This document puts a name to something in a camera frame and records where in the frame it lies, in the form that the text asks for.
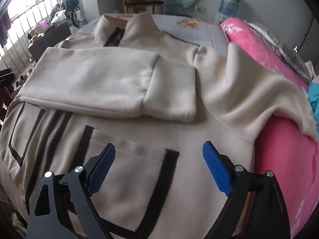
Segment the black tire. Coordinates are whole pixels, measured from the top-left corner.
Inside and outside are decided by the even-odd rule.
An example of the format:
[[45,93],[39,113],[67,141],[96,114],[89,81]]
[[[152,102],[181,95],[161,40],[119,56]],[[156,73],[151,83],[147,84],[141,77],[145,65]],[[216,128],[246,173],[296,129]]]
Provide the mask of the black tire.
[[77,6],[77,7],[75,7],[75,9],[74,10],[72,10],[72,12],[71,12],[71,21],[72,21],[72,23],[73,23],[73,25],[75,26],[75,27],[77,27],[77,28],[80,28],[81,26],[80,26],[80,24],[79,23],[81,23],[79,20],[77,20],[77,11],[79,11],[80,10],[80,8],[79,8],[79,6]]

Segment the zipper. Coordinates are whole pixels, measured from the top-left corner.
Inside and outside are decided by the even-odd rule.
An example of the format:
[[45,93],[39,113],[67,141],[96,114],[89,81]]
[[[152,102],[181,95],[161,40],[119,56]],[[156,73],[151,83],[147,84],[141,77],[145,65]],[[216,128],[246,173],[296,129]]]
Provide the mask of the zipper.
[[52,130],[51,134],[49,135],[49,138],[47,139],[47,142],[45,144],[44,153],[43,153],[43,157],[42,157],[39,173],[38,173],[38,176],[37,176],[37,180],[36,180],[34,189],[32,191],[32,194],[30,196],[29,206],[31,206],[32,201],[33,201],[33,199],[35,197],[35,194],[36,194],[37,190],[40,187],[42,176],[43,176],[43,172],[44,172],[44,167],[45,167],[45,164],[47,162],[47,154],[49,152],[51,142],[52,142],[53,138],[55,137],[56,133],[58,132],[58,130],[60,129],[60,127],[62,125],[62,122],[63,122],[63,120],[65,118],[65,115],[66,115],[66,112],[63,112],[61,117],[59,118],[58,122],[56,123],[54,129]]

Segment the jacket sleeve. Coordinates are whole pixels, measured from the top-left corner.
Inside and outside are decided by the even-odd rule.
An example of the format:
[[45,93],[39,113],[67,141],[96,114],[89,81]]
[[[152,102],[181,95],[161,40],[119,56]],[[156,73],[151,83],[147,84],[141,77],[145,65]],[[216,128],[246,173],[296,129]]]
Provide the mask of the jacket sleeve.
[[227,59],[208,47],[194,58],[197,93],[219,122],[254,141],[272,114],[296,122],[303,134],[318,141],[310,104],[296,86],[264,68],[238,45],[230,43]]
[[195,69],[129,48],[47,48],[16,99],[100,117],[187,123],[196,115]]

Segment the bicycle wheel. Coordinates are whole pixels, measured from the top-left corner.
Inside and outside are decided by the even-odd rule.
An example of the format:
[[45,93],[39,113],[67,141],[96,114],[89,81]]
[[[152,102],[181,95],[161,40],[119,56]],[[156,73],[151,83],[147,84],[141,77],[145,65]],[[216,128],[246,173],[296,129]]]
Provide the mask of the bicycle wheel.
[[73,25],[77,28],[80,28],[82,26],[82,21],[81,19],[81,13],[80,13],[80,8],[79,6],[76,6],[74,10],[71,12],[71,21]]

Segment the metal railing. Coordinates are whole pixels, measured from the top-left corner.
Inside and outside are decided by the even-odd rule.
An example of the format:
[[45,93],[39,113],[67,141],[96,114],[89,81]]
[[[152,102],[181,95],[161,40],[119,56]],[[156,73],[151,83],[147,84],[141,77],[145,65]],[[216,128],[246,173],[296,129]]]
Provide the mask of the metal railing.
[[13,65],[21,72],[22,69],[20,69],[17,64],[14,62],[14,60],[11,57],[11,54],[8,53],[8,50],[13,50],[21,63],[25,66],[25,62],[21,59],[19,56],[15,44],[19,43],[23,53],[26,55],[27,58],[30,58],[28,52],[25,48],[23,48],[23,45],[20,41],[20,38],[24,36],[26,41],[28,40],[26,33],[28,33],[37,23],[47,19],[47,17],[50,15],[52,8],[57,4],[57,0],[40,0],[37,4],[33,4],[26,8],[23,12],[17,14],[11,19],[11,29],[8,30],[8,40],[7,44],[3,47],[3,49],[0,48],[0,61],[2,61],[5,66],[8,68],[7,63],[3,59],[4,56],[8,56],[10,60],[12,61]]

